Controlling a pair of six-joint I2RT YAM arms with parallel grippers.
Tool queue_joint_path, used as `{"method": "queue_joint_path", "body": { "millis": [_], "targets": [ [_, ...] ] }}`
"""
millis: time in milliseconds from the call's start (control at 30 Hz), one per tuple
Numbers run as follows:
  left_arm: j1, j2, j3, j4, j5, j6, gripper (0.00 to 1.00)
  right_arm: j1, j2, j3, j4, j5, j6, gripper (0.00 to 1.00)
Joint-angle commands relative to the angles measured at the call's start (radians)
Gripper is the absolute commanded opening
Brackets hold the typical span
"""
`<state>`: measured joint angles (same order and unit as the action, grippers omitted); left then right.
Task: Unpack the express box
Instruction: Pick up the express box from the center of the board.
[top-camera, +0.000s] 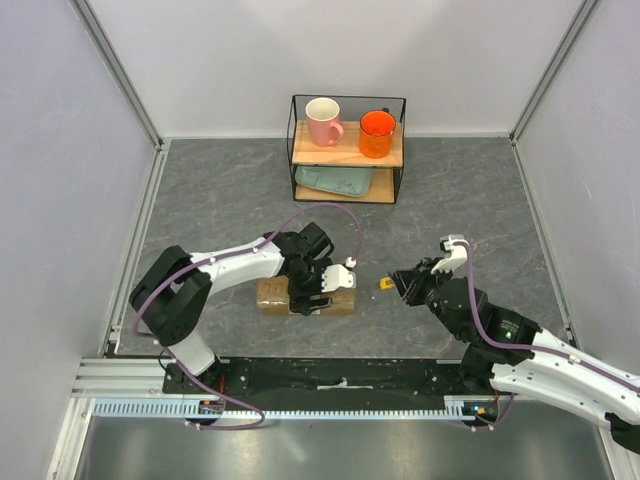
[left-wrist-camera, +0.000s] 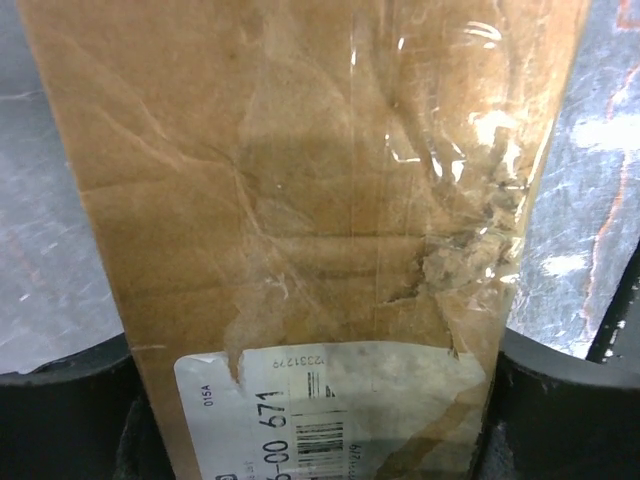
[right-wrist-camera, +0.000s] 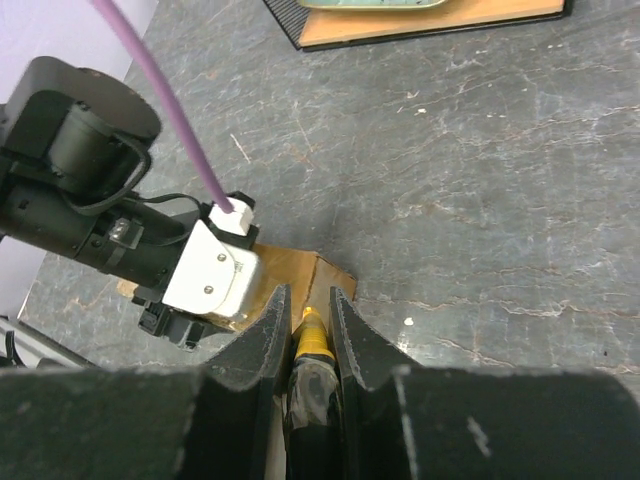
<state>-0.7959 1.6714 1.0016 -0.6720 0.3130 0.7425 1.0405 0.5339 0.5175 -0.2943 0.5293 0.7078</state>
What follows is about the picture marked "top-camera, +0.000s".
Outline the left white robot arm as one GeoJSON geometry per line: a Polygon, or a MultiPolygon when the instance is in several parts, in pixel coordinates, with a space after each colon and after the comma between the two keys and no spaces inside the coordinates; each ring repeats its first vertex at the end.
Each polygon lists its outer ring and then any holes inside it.
{"type": "Polygon", "coordinates": [[[210,296],[249,281],[285,277],[291,313],[309,315],[330,305],[322,276],[333,264],[326,232],[311,222],[299,232],[271,232],[219,252],[165,249],[134,287],[129,304],[151,335],[186,367],[185,382],[208,393],[219,382],[216,355],[198,331],[210,296]]]}

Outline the yellow utility knife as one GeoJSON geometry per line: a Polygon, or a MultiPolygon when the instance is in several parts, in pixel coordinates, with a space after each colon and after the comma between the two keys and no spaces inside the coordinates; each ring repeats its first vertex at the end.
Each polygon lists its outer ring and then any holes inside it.
{"type": "Polygon", "coordinates": [[[377,289],[379,290],[390,290],[394,288],[395,284],[390,277],[381,278],[377,283],[377,289]]]}

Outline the brown cardboard express box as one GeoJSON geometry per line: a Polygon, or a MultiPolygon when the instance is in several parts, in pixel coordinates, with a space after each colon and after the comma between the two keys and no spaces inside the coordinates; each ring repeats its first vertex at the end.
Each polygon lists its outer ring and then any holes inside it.
{"type": "MultiPolygon", "coordinates": [[[[313,310],[311,315],[346,316],[355,312],[356,293],[354,289],[339,289],[321,294],[318,298],[329,299],[330,304],[327,307],[313,310]]],[[[256,305],[258,311],[263,315],[294,315],[294,312],[289,308],[288,279],[285,276],[260,279],[256,287],[256,305]]]]}

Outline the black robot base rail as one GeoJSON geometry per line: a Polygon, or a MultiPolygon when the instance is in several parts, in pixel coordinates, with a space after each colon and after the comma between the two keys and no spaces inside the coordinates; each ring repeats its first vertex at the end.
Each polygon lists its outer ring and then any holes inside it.
{"type": "Polygon", "coordinates": [[[436,410],[446,396],[493,397],[460,363],[433,359],[228,357],[198,376],[269,411],[436,410]]]}

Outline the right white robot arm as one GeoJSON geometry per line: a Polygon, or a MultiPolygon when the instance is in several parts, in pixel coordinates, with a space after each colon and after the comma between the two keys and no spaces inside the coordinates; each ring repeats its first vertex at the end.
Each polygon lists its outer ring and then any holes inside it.
{"type": "Polygon", "coordinates": [[[513,310],[494,305],[472,276],[456,278],[425,258],[389,281],[403,302],[425,306],[468,348],[458,368],[467,392],[524,395],[608,429],[639,451],[639,378],[564,341],[513,310]]]}

